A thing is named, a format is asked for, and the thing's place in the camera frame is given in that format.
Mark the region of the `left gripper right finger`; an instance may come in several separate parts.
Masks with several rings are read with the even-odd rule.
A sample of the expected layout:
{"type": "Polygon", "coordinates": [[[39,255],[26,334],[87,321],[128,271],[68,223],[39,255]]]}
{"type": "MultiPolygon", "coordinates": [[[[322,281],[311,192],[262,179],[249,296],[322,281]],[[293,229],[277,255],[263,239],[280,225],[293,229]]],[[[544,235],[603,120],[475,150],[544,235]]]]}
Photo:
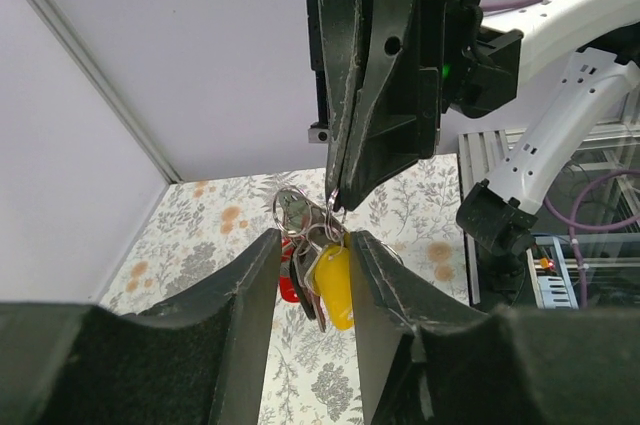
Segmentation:
{"type": "Polygon", "coordinates": [[[635,424],[635,309],[477,311],[350,236],[368,424],[635,424]]]}

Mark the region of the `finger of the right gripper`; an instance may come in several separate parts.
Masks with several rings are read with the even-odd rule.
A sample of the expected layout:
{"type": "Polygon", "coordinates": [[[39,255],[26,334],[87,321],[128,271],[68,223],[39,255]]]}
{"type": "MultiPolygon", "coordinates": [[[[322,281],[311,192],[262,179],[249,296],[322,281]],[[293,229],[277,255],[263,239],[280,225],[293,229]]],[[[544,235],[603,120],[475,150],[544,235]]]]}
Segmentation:
{"type": "Polygon", "coordinates": [[[341,166],[338,202],[355,210],[420,158],[421,0],[364,0],[364,69],[341,166]]]}
{"type": "Polygon", "coordinates": [[[348,182],[349,137],[363,76],[363,0],[318,0],[319,36],[328,113],[325,195],[354,208],[357,186],[348,182]]]}

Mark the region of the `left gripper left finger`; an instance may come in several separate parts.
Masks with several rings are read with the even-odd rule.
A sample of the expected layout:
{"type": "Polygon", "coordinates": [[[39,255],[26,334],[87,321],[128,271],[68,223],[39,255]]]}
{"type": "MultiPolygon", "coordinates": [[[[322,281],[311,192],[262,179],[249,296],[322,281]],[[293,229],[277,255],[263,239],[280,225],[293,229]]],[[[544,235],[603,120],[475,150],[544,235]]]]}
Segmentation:
{"type": "Polygon", "coordinates": [[[254,424],[281,256],[270,229],[195,285],[139,313],[1,306],[5,424],[254,424]]]}

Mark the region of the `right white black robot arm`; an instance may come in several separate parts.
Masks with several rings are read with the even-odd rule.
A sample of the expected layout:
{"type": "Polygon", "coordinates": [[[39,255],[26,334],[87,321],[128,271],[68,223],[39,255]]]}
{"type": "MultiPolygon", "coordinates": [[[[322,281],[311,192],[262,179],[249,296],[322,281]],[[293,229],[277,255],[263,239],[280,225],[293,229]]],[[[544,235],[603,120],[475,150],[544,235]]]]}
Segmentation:
{"type": "Polygon", "coordinates": [[[529,107],[524,134],[476,180],[457,223],[517,256],[563,165],[639,84],[639,0],[307,0],[325,194],[353,210],[436,152],[441,117],[529,107]]]}

